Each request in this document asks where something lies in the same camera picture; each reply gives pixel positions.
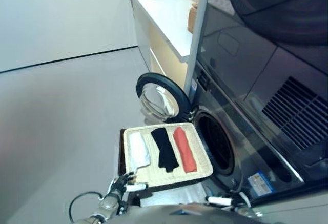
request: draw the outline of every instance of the tray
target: tray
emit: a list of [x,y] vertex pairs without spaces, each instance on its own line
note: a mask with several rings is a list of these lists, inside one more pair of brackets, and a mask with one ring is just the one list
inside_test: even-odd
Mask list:
[[[173,138],[173,133],[178,126],[186,133],[190,149],[197,164],[197,172],[185,173],[183,170],[180,152]],[[175,157],[179,163],[179,167],[175,168],[171,173],[167,173],[165,168],[158,167],[159,149],[151,135],[151,132],[156,128],[166,129]],[[156,187],[205,178],[213,173],[212,164],[192,123],[161,124],[126,129],[123,133],[126,172],[131,171],[128,136],[134,132],[141,133],[151,156],[151,164],[149,166],[137,169],[137,182],[147,182],[149,187]]]

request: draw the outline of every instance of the vent grille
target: vent grille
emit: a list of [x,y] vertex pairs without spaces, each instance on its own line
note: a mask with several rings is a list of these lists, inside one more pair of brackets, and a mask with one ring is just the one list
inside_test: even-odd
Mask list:
[[328,102],[292,77],[262,112],[300,150],[328,137]]

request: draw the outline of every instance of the black cloth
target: black cloth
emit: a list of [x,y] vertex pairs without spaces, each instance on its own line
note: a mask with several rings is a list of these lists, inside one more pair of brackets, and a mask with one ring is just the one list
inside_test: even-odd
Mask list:
[[157,128],[151,133],[159,149],[158,166],[160,168],[165,168],[168,173],[172,172],[173,169],[179,167],[179,164],[174,155],[174,151],[165,128]]

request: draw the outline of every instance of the folded towel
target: folded towel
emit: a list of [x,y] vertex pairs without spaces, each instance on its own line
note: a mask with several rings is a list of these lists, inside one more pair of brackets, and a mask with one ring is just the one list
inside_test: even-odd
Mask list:
[[150,164],[150,154],[139,132],[132,133],[128,137],[130,147],[130,165],[133,172],[138,168],[148,166]]
[[151,134],[159,148],[158,166],[165,168],[167,173],[172,172],[173,169],[179,167],[179,164],[174,155],[166,129],[157,128]]
[[173,138],[179,149],[184,171],[186,173],[197,171],[197,165],[184,130],[181,127],[177,127],[173,133]]

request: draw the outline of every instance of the countertop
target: countertop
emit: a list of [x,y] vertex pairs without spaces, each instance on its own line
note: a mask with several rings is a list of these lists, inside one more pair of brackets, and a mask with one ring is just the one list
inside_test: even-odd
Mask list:
[[181,62],[190,55],[192,33],[187,29],[192,0],[136,0],[159,29]]

